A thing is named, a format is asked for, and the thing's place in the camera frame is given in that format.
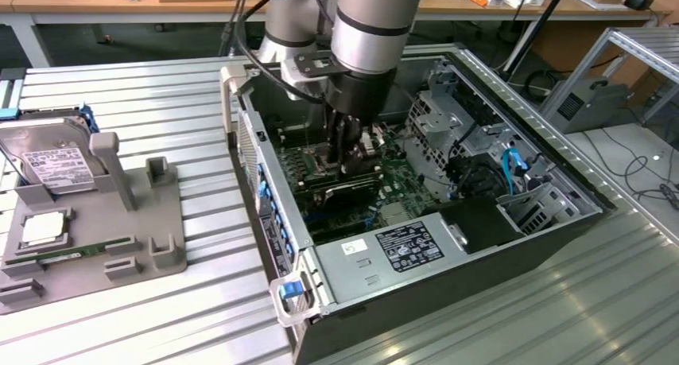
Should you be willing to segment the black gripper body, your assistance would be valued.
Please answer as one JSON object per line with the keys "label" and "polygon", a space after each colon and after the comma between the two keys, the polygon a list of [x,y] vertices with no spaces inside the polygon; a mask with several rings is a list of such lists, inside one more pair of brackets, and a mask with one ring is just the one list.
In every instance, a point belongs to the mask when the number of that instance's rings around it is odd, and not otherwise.
{"label": "black gripper body", "polygon": [[395,68],[376,75],[352,71],[331,75],[328,105],[360,121],[374,121],[386,106],[395,77]]}

